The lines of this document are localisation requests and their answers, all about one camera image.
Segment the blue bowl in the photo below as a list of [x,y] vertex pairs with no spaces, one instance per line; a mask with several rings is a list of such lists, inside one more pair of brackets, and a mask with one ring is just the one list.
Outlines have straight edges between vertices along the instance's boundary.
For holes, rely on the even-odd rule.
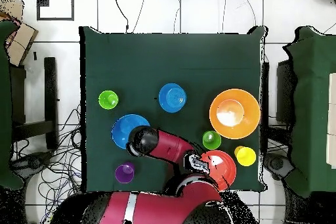
[[136,114],[129,114],[118,119],[111,129],[111,136],[114,143],[124,150],[126,149],[126,144],[129,141],[129,134],[131,131],[140,125],[150,125],[148,121]]
[[186,104],[186,92],[175,83],[165,84],[159,92],[159,103],[166,112],[178,112]]

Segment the dark green tablecloth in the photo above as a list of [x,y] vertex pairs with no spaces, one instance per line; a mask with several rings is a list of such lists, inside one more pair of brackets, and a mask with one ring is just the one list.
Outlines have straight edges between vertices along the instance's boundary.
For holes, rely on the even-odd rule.
[[[167,180],[170,165],[161,160],[133,158],[111,140],[111,126],[121,116],[140,114],[152,127],[202,145],[203,132],[212,129],[210,104],[220,92],[240,88],[259,98],[263,27],[247,35],[100,34],[88,27],[79,32],[81,54],[85,57],[81,79],[86,91],[81,92],[82,103],[86,99],[83,116],[87,191],[160,192]],[[175,114],[163,111],[158,102],[159,90],[170,82],[179,84],[187,94],[186,105]],[[113,110],[104,110],[98,104],[99,94],[108,89],[119,96]],[[241,140],[223,138],[219,150],[234,157],[234,149],[239,145],[259,152],[259,129]],[[122,185],[116,181],[114,171],[126,160],[135,163],[135,178]],[[258,162],[250,167],[236,164],[237,177],[232,189],[264,189],[258,181]]]
[[312,191],[336,192],[336,169],[326,163],[329,75],[336,72],[336,37],[302,27],[287,49],[298,82],[291,152],[296,169],[285,181],[303,197]]
[[23,180],[9,168],[12,147],[12,93],[5,41],[17,28],[9,20],[0,22],[0,186],[8,189],[21,189],[24,185]]

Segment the lime green cup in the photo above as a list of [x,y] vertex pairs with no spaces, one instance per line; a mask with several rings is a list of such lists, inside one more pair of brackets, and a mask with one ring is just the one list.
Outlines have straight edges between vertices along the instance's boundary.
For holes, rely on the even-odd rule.
[[118,104],[118,96],[113,91],[103,91],[98,98],[99,105],[103,109],[113,109]]
[[203,134],[203,146],[208,150],[217,149],[222,143],[222,138],[216,131],[206,131]]

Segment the floor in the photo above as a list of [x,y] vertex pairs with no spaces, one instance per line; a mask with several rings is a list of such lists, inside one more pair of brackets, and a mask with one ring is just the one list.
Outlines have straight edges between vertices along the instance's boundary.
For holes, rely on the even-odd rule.
[[[91,26],[100,32],[125,32],[126,19],[117,8],[116,0],[74,0],[74,20],[55,20],[52,17],[69,18],[72,15],[71,0],[49,0],[48,7],[40,7],[40,17],[50,20],[37,21],[36,0],[23,0],[23,22],[39,30],[28,56],[24,61],[26,79],[26,119],[35,122],[44,119],[44,74],[43,59],[56,57],[58,73],[58,120],[61,133],[71,131],[78,124],[76,112],[67,121],[70,112],[78,107],[79,89],[79,34],[78,26]],[[325,32],[334,25],[336,6],[333,0],[117,0],[129,20],[129,32],[135,33],[217,33],[233,32],[246,34],[256,25],[268,27],[265,53],[270,62],[269,109],[270,116],[276,115],[276,67],[287,55],[282,49],[294,40],[295,29],[299,26],[314,26]],[[336,27],[327,34],[336,34]],[[269,118],[277,124],[275,118]],[[63,145],[68,145],[67,137]],[[20,141],[18,148],[26,144]],[[44,137],[30,139],[28,153],[45,148]],[[70,160],[78,152],[72,150]],[[80,168],[80,158],[75,161]],[[80,172],[76,175],[80,182]],[[49,170],[36,175],[30,181],[26,197],[26,211],[29,222],[48,224],[54,210],[53,191],[64,183],[59,174]],[[260,224],[282,224],[284,222],[285,196],[281,182],[274,181],[267,171],[262,173],[267,184],[264,192],[238,192],[241,199],[251,208]],[[71,194],[68,184],[58,192],[57,204]]]

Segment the bowl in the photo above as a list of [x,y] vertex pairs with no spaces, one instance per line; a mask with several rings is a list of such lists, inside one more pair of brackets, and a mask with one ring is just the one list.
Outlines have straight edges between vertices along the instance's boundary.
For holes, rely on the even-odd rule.
[[165,84],[159,92],[159,103],[168,113],[175,113],[186,104],[186,93],[175,83]]
[[209,164],[209,176],[216,181],[219,191],[232,185],[237,169],[234,160],[227,153],[210,150],[201,155],[201,160]]
[[241,89],[223,91],[215,97],[209,110],[213,129],[229,139],[241,139],[254,132],[260,115],[258,101]]
[[131,131],[141,125],[150,125],[148,121],[137,114],[128,114],[118,119],[112,126],[111,136],[113,142],[120,148],[126,149]]

